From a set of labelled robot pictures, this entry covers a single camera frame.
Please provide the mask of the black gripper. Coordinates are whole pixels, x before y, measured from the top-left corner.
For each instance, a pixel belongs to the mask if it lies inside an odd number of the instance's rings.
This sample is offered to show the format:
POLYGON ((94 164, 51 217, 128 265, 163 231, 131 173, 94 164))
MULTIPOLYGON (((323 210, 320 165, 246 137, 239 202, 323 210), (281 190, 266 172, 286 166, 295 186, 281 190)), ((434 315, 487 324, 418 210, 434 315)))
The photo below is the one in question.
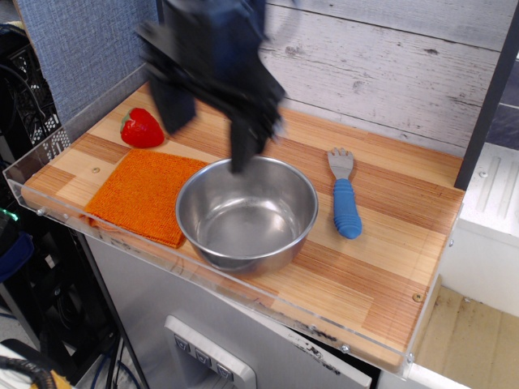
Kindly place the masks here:
POLYGON ((264 151, 281 120, 283 87, 260 60, 264 1, 164 1, 163 20, 137 28, 152 98, 173 135, 201 100, 230 123, 231 171, 264 151))

